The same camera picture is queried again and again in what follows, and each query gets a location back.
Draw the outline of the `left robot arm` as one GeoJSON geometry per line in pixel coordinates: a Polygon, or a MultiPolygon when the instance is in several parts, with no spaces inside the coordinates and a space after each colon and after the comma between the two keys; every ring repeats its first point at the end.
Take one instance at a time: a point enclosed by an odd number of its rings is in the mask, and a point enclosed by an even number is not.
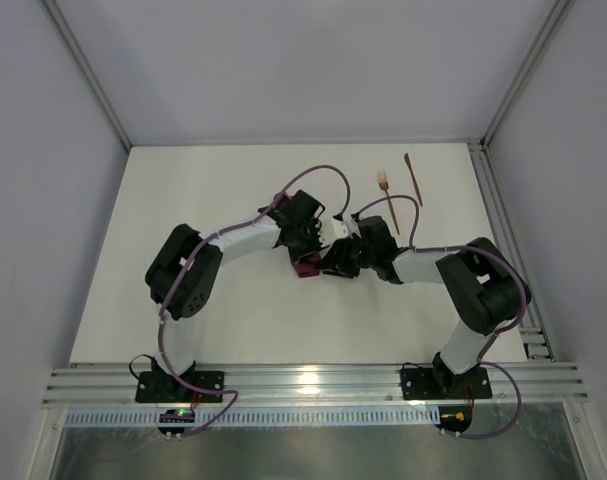
{"type": "Polygon", "coordinates": [[[198,371],[193,352],[195,321],[208,302],[220,268],[244,256],[284,246],[297,270],[314,276],[320,259],[325,207],[299,190],[282,195],[258,216],[219,232],[204,233],[181,224],[174,228],[145,275],[154,303],[160,306],[157,352],[140,374],[138,403],[220,403],[224,374],[198,371]]]}

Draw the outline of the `purple satin napkin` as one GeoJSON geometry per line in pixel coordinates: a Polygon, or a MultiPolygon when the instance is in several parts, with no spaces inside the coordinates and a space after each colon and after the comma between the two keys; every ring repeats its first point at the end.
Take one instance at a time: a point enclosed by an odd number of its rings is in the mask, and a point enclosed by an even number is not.
{"type": "MultiPolygon", "coordinates": [[[[280,230],[286,226],[294,226],[312,219],[320,219],[320,215],[325,211],[325,207],[314,197],[298,190],[293,196],[285,195],[274,210],[273,219],[276,221],[280,230]]],[[[290,258],[290,263],[295,273],[300,278],[309,278],[318,276],[317,262],[321,259],[320,253],[311,255],[299,261],[290,258]]]]}

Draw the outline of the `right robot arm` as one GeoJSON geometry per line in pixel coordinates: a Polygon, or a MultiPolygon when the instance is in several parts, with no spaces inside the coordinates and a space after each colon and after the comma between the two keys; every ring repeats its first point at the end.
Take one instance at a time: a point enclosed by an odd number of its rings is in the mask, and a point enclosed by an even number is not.
{"type": "Polygon", "coordinates": [[[524,313],[531,291],[488,238],[454,247],[401,247],[386,222],[372,216],[357,220],[355,232],[334,241],[315,267],[349,279],[371,269],[394,285],[444,286],[458,323],[430,365],[403,364],[402,395],[406,400],[491,398],[482,358],[501,331],[524,313]]]}

